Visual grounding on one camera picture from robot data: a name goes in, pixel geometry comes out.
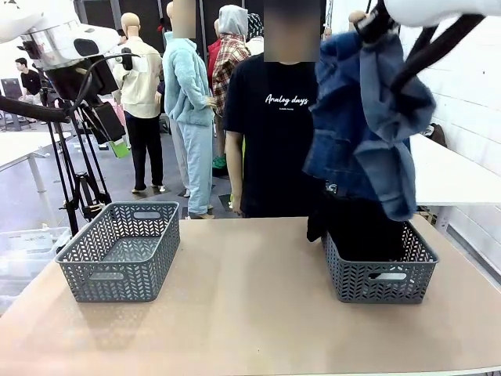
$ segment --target plaid shirt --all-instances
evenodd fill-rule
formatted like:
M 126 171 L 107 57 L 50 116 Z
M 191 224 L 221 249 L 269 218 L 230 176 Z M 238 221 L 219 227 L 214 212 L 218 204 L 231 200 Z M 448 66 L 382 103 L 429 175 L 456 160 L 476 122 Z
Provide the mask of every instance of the plaid shirt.
M 216 99 L 216 114 L 222 116 L 225 111 L 226 93 L 228 92 L 229 79 L 232 77 L 236 65 L 250 57 L 251 53 L 245 46 L 245 35 L 223 34 L 221 36 L 221 50 L 219 51 L 212 88 Z

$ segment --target light blue fleece jacket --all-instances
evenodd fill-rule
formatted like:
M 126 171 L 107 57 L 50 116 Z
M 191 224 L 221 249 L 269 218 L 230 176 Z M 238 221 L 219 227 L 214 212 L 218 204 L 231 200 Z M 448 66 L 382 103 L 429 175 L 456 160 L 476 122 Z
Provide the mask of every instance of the light blue fleece jacket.
M 196 44 L 174 38 L 172 31 L 165 33 L 165 39 L 165 113 L 179 123 L 211 126 L 214 111 L 205 99 L 211 95 L 207 70 Z

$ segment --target gray plastic basket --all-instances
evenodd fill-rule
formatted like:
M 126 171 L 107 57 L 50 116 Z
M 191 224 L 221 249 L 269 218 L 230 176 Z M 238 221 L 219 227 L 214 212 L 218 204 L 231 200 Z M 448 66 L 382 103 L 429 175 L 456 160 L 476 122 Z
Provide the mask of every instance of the gray plastic basket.
M 322 239 L 332 282 L 341 302 L 417 304 L 423 301 L 438 257 L 413 225 L 405 222 L 403 228 L 405 256 L 397 262 L 346 261 L 340 257 L 329 234 Z
M 179 246 L 179 204 L 109 204 L 56 257 L 77 302 L 151 302 Z

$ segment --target patterned beanie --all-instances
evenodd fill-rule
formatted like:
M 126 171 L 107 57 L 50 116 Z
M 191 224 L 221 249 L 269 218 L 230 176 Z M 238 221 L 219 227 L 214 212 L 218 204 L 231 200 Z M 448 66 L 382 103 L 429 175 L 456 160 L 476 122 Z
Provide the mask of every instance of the patterned beanie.
M 257 13 L 249 13 L 249 32 L 247 33 L 247 41 L 255 37 L 263 36 L 263 23 L 261 17 Z

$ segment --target basket handle hole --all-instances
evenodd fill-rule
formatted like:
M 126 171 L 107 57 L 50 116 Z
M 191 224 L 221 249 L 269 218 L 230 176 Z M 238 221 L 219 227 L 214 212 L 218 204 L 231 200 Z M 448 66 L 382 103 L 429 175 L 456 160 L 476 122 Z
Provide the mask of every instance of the basket handle hole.
M 404 280 L 407 278 L 405 273 L 371 273 L 369 279 L 371 280 Z
M 124 279 L 124 274 L 118 273 L 118 272 L 112 272 L 112 273 L 93 273 L 90 276 L 91 280 L 123 280 Z
M 159 219 L 160 213 L 158 211 L 137 211 L 134 213 L 136 219 Z

